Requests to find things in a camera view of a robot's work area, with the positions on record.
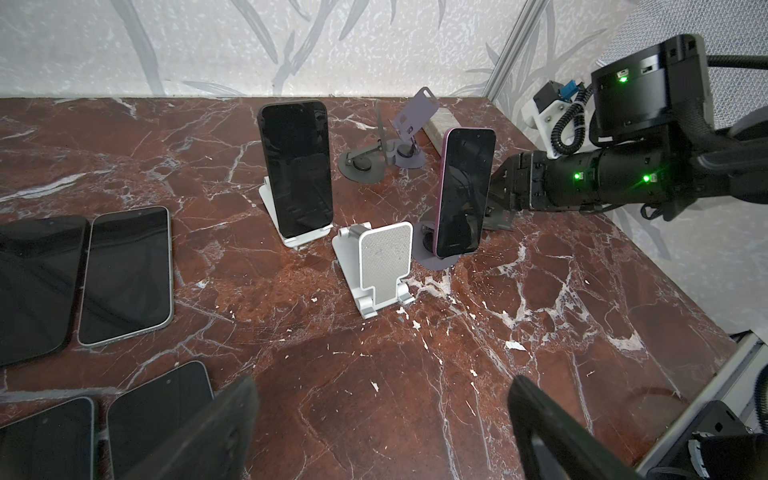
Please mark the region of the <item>dark grey round phone stand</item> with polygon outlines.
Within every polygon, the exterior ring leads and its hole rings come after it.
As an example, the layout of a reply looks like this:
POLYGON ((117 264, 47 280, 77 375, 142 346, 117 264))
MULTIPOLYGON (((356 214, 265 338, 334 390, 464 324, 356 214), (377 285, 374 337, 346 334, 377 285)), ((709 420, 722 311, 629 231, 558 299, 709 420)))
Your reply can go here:
POLYGON ((426 164, 426 156, 416 143, 416 134, 438 111, 440 103, 432 91, 424 86, 394 117, 392 126, 396 139, 387 140, 387 164, 401 169, 418 169, 426 164))

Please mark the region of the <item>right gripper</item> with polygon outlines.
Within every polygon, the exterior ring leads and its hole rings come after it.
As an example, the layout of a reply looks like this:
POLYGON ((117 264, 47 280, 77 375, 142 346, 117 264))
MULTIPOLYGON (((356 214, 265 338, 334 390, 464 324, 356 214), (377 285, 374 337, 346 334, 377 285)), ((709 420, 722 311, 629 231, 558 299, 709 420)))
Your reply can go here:
POLYGON ((511 212, 530 210, 554 212, 544 187, 547 155, 528 151, 511 155, 492 174, 489 202, 511 212))

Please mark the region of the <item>grey round stand right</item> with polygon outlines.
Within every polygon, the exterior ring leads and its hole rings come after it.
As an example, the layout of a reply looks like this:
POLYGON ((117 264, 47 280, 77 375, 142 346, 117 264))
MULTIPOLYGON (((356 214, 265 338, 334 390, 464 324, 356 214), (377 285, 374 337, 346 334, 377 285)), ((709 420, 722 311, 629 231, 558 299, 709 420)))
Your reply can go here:
POLYGON ((415 224, 412 235, 412 257, 423 268, 445 270, 479 247, 481 232, 477 219, 459 214, 443 219, 428 210, 415 224))

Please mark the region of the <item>purple edged phone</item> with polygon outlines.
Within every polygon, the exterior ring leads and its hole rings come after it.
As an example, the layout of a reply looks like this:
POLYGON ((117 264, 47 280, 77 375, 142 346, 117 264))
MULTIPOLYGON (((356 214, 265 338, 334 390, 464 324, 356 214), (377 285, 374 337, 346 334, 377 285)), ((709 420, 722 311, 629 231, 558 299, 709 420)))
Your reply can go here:
POLYGON ((483 233, 496 133, 490 128, 454 128, 443 143, 437 215, 477 219, 483 233))

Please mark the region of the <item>black phone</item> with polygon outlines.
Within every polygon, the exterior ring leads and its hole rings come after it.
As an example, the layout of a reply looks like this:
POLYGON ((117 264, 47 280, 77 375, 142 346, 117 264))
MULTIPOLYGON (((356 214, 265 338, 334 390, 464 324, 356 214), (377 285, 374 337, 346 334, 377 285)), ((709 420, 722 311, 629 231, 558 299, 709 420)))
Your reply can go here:
POLYGON ((326 106, 318 100, 268 104, 257 122, 281 223, 292 230, 332 223, 326 106))
POLYGON ((1 428, 3 479, 92 479, 97 407, 77 397, 1 428))
POLYGON ((212 399, 207 369, 198 360, 118 397, 107 412, 113 476, 124 478, 212 399))
POLYGON ((89 221, 78 215, 1 226, 1 365, 48 356, 70 340, 89 221))

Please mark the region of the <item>grey angled phone stand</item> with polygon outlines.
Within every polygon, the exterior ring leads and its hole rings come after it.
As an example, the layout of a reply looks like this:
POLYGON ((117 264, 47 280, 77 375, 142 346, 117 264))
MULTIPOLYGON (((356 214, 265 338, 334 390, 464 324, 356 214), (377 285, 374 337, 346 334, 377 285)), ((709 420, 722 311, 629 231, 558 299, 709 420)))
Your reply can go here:
POLYGON ((342 175, 356 183, 373 185, 383 180, 387 168, 386 134, 379 104, 375 106, 377 139, 368 146, 344 152, 338 162, 342 175))

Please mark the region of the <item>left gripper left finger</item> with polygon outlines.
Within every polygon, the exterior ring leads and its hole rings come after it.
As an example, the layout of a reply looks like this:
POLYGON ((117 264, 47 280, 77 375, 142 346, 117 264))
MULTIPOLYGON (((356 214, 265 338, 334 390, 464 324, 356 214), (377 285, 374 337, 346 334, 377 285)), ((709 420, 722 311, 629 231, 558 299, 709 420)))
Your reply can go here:
POLYGON ((220 392, 147 458, 128 479, 239 479, 260 405, 255 382, 243 376, 220 392))

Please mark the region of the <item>white phone stand back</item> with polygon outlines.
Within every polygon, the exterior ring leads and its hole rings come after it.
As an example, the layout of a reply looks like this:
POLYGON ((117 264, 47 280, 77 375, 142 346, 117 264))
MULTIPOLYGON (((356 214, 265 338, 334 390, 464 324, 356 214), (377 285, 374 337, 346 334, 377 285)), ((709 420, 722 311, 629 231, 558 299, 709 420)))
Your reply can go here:
POLYGON ((258 192, 266 208, 266 211, 280 237, 280 240, 285 247, 297 249, 302 245, 321 239, 331 232, 333 223, 328 223, 327 225, 321 227, 310 227, 309 229, 299 230, 292 230, 284 227, 278 216, 273 188, 268 176, 264 177, 263 183, 259 187, 258 192))

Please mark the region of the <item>grey rectangular block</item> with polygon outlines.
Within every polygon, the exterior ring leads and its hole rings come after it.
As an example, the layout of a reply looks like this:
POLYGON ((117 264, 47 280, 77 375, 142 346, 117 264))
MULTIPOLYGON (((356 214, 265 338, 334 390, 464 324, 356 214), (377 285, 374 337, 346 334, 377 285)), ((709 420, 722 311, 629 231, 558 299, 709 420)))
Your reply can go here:
POLYGON ((448 108, 441 107, 422 127, 422 130, 425 132, 436 151, 442 155, 446 134, 450 130, 460 127, 461 124, 454 114, 448 108))

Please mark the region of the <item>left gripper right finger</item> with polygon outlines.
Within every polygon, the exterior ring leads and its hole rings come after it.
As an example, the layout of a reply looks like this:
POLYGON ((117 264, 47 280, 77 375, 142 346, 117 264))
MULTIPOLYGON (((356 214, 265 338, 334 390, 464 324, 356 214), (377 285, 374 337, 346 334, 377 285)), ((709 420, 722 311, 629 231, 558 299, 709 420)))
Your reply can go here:
POLYGON ((514 377, 507 406, 527 479, 640 477, 527 377, 514 377))

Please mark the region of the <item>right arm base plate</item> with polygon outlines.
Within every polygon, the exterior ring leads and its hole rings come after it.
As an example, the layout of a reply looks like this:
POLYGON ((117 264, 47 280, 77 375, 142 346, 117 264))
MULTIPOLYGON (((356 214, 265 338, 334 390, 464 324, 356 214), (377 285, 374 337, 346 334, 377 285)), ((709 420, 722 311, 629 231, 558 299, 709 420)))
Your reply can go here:
POLYGON ((767 435, 749 430, 725 403, 711 401, 646 477, 766 479, 767 435))

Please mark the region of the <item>white framed phone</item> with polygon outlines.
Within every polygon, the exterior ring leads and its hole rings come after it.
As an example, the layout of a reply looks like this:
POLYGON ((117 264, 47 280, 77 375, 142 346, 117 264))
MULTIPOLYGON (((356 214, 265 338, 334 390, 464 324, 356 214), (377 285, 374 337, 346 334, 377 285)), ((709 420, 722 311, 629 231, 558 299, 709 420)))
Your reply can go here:
POLYGON ((171 218, 163 206, 102 214, 91 226, 78 342, 98 347, 168 325, 171 218))

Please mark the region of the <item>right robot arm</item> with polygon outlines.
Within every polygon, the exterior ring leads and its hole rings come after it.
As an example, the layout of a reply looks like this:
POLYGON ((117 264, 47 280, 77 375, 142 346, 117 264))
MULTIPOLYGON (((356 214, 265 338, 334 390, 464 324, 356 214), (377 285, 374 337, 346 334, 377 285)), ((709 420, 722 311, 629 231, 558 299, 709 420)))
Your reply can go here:
POLYGON ((711 68, 763 70, 763 56, 709 55, 677 35, 593 72, 546 83, 525 105, 543 150, 510 156, 492 175, 485 219, 520 211, 605 213, 636 204, 672 220, 701 198, 767 200, 767 111, 716 129, 711 68))

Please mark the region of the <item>white phone stand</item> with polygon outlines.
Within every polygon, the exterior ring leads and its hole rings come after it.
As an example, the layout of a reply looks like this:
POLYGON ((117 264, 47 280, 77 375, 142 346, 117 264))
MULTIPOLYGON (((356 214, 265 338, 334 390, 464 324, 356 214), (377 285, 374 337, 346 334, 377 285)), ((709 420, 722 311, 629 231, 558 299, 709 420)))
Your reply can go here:
POLYGON ((309 229, 299 230, 292 230, 284 227, 278 216, 273 188, 268 176, 264 177, 263 183, 259 187, 258 192, 266 208, 266 211, 280 237, 280 240, 285 247, 297 249, 302 245, 321 239, 331 232, 333 223, 328 223, 327 225, 321 227, 310 227, 309 229))
POLYGON ((395 303, 415 301, 404 279, 410 275, 413 225, 399 222, 379 228, 370 223, 344 227, 332 247, 356 307, 364 319, 395 303))

